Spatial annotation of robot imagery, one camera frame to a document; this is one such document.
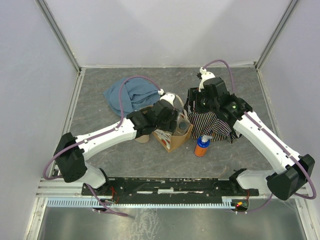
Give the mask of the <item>beige pump lotion bottle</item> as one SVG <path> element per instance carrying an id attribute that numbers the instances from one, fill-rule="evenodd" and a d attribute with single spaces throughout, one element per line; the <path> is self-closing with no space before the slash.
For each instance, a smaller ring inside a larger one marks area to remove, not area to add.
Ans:
<path id="1" fill-rule="evenodd" d="M 145 144 L 150 140 L 150 136 L 149 135 L 142 135 L 140 137 L 135 138 L 134 140 L 138 143 Z"/>

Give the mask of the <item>orange bottle with blue cap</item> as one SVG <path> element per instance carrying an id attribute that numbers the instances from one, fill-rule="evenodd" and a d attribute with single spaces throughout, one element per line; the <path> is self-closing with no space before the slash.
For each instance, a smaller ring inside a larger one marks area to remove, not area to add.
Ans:
<path id="1" fill-rule="evenodd" d="M 197 157 L 203 157 L 208 150 L 211 140 L 212 140 L 211 136 L 208 136 L 208 135 L 200 136 L 196 142 L 194 155 Z"/>

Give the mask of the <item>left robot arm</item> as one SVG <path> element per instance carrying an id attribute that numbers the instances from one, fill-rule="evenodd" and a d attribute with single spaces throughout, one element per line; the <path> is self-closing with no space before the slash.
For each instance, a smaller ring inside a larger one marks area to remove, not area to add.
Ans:
<path id="1" fill-rule="evenodd" d="M 103 170 L 87 161 L 97 153 L 122 142 L 150 135 L 156 130 L 174 132 L 179 111 L 173 100 L 161 99 L 153 106 L 129 113 L 120 122 L 95 132 L 73 136 L 64 134 L 54 153 L 61 177 L 66 183 L 80 181 L 90 185 L 99 195 L 110 191 Z"/>

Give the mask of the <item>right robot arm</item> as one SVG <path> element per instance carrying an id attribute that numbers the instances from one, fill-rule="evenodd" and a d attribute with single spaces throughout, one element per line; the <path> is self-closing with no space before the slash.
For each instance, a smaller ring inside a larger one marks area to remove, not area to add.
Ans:
<path id="1" fill-rule="evenodd" d="M 247 138 L 272 167 L 272 170 L 243 170 L 229 182 L 229 191 L 239 196 L 247 189 L 269 189 L 285 201 L 309 184 L 312 191 L 309 199 L 315 199 L 317 192 L 311 180 L 315 160 L 309 154 L 300 155 L 280 140 L 244 99 L 227 90 L 220 77 L 210 72 L 197 76 L 199 86 L 188 90 L 186 108 L 191 113 L 212 113 L 231 133 Z"/>

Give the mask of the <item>watermelon print canvas bag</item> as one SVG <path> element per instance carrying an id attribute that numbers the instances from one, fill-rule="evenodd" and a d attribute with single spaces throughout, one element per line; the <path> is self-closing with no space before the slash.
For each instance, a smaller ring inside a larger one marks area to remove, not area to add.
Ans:
<path id="1" fill-rule="evenodd" d="M 174 100 L 178 101 L 180 103 L 180 106 L 183 106 L 183 102 L 181 100 L 181 98 L 176 94 L 176 98 Z M 140 109 L 140 111 L 147 117 L 147 119 L 149 119 L 149 110 L 151 109 L 153 105 L 144 107 L 142 109 Z M 181 120 L 185 120 L 188 121 L 188 114 L 186 113 L 186 111 L 182 108 L 182 109 L 178 109 L 177 107 L 173 106 L 176 110 L 178 110 L 178 117 L 177 117 L 177 124 L 181 121 Z M 173 150 L 177 149 L 178 147 L 180 147 L 181 145 L 183 145 L 189 138 L 191 135 L 191 131 L 192 131 L 193 125 L 190 123 L 190 127 L 188 129 L 188 132 L 183 135 L 183 136 L 177 136 L 175 134 L 176 129 L 174 132 L 168 132 L 168 131 L 163 131 L 160 129 L 154 129 L 154 131 L 152 132 L 152 135 L 156 138 L 156 140 L 164 147 L 164 149 L 167 152 L 172 152 Z"/>

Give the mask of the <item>clear bottle with grey cap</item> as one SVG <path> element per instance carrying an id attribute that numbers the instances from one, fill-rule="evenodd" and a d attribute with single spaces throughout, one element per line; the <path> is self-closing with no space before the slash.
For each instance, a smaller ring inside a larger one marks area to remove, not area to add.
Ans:
<path id="1" fill-rule="evenodd" d="M 188 132 L 189 128 L 190 128 L 190 123 L 183 119 L 177 124 L 175 135 L 183 136 Z"/>

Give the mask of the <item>black white striped cloth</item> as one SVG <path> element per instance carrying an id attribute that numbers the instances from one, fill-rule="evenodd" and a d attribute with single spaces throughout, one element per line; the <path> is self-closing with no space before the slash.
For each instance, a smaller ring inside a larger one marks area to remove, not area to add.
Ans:
<path id="1" fill-rule="evenodd" d="M 193 125 L 191 131 L 193 139 L 209 136 L 213 142 L 227 140 L 232 144 L 242 136 L 241 133 L 233 131 L 227 123 L 218 119 L 211 111 L 205 113 L 191 112 L 187 106 L 184 106 L 183 109 L 187 113 L 188 120 Z"/>

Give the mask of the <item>blue denim cloth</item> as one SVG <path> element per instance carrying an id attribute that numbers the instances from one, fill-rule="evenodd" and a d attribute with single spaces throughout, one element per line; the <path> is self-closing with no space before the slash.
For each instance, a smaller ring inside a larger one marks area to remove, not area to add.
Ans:
<path id="1" fill-rule="evenodd" d="M 123 109 L 124 116 L 142 108 L 152 106 L 159 99 L 158 88 L 151 82 L 141 77 L 135 77 L 122 83 L 126 78 L 116 81 L 110 88 L 103 92 L 110 109 L 118 116 Z"/>

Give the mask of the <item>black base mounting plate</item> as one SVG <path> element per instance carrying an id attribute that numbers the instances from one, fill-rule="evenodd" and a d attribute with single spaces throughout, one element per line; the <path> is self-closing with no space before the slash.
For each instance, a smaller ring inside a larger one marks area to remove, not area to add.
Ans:
<path id="1" fill-rule="evenodd" d="M 107 186 L 95 190 L 97 196 L 107 199 L 115 197 L 118 203 L 121 198 L 145 195 L 174 196 L 214 196 L 214 197 L 256 197 L 259 190 L 242 188 L 232 178 L 110 178 Z"/>

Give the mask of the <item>aluminium frame rail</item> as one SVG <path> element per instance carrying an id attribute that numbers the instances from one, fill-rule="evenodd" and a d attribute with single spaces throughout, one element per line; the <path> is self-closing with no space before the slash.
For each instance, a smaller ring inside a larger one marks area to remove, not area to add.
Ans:
<path id="1" fill-rule="evenodd" d="M 36 192 L 38 198 L 82 198 L 82 182 L 66 183 L 62 178 L 40 179 Z"/>

